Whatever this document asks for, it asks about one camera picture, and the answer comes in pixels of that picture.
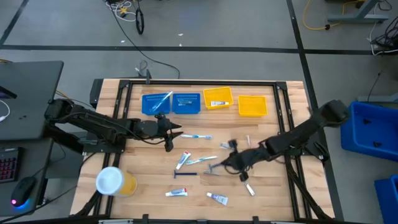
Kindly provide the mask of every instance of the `blue storage bin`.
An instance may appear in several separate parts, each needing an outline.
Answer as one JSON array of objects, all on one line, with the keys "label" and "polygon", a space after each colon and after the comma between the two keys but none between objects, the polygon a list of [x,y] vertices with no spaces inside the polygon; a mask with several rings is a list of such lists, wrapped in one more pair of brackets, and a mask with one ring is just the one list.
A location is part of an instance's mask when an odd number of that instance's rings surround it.
[{"label": "blue storage bin", "polygon": [[398,175],[374,182],[384,224],[398,223]]},{"label": "blue storage bin", "polygon": [[170,97],[167,97],[167,99],[155,111],[151,111],[152,107],[162,100],[165,95],[167,95],[167,93],[143,95],[142,113],[146,115],[155,115],[160,112],[163,112],[164,114],[170,113]]},{"label": "blue storage bin", "polygon": [[352,102],[341,126],[343,149],[398,162],[398,110]]},{"label": "blue storage bin", "polygon": [[[178,105],[182,101],[191,101],[192,104]],[[197,114],[200,112],[199,93],[174,93],[173,112],[176,114]]]}]

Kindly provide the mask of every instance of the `yellow basket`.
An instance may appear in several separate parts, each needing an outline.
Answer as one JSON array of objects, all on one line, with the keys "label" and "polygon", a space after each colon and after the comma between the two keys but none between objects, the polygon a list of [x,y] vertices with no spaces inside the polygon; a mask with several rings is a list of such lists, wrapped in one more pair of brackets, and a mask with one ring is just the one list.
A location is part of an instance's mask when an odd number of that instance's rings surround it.
[{"label": "yellow basket", "polygon": [[267,115],[267,100],[265,96],[239,96],[239,115],[264,116]]},{"label": "yellow basket", "polygon": [[[230,87],[212,88],[203,90],[203,96],[205,97],[205,104],[207,109],[219,109],[227,108],[234,104],[234,99],[232,98],[232,91]],[[212,101],[224,101],[228,102],[227,105],[212,106]]]}]

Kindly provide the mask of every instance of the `yellow liquid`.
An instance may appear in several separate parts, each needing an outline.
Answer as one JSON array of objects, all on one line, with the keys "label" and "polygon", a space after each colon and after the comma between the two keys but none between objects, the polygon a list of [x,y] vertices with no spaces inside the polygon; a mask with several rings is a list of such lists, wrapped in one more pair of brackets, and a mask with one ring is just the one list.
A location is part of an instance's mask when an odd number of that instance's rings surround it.
[{"label": "yellow liquid", "polygon": [[123,172],[124,185],[118,192],[120,196],[130,196],[137,189],[137,179],[127,172]]}]

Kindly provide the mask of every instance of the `computer mouse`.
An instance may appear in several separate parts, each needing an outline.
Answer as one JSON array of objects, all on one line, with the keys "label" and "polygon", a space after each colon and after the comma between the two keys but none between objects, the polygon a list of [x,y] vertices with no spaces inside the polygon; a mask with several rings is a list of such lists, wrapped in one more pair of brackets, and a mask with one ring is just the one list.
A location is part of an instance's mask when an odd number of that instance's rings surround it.
[{"label": "computer mouse", "polygon": [[27,201],[35,186],[36,179],[34,177],[25,177],[19,181],[11,194],[11,204],[14,207],[19,207]]}]

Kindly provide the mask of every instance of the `gray floor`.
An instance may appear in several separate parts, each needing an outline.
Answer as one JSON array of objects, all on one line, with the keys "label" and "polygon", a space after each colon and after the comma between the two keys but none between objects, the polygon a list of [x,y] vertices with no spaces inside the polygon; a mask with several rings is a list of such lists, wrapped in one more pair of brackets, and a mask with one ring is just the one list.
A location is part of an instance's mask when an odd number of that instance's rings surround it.
[{"label": "gray floor", "polygon": [[[22,1],[0,1],[0,30],[5,30]],[[344,24],[329,31],[307,30],[301,23],[306,0],[294,0],[294,9],[305,49],[368,50],[366,39],[372,24]],[[395,17],[398,3],[392,11]],[[313,1],[307,23],[325,24],[326,13],[341,12],[342,3]],[[296,49],[296,41],[285,1],[280,0],[144,0],[144,35],[137,35],[134,23],[121,22],[137,45],[176,47],[269,47]],[[376,27],[382,34],[389,21]],[[100,45],[130,46],[112,15],[100,0],[30,0],[13,28],[7,45]],[[302,80],[298,54],[255,52],[146,52],[150,57],[171,63],[181,70],[181,78]],[[65,62],[58,86],[70,97],[88,102],[94,78],[136,76],[134,68],[144,59],[139,52],[0,50],[0,58],[15,62],[62,60]],[[367,55],[307,55],[313,85],[322,105],[341,99],[347,105],[359,95],[395,93],[398,89],[398,57]],[[149,64],[155,78],[176,78],[175,70]],[[63,126],[66,131],[77,131]],[[373,186],[374,180],[398,173],[398,164],[342,150],[340,130],[326,129],[331,166],[338,199],[346,221],[382,223]],[[79,163],[81,158],[72,159]],[[77,178],[53,179],[46,195],[51,198],[74,186]],[[65,217],[73,192],[31,216],[20,220]]]}]

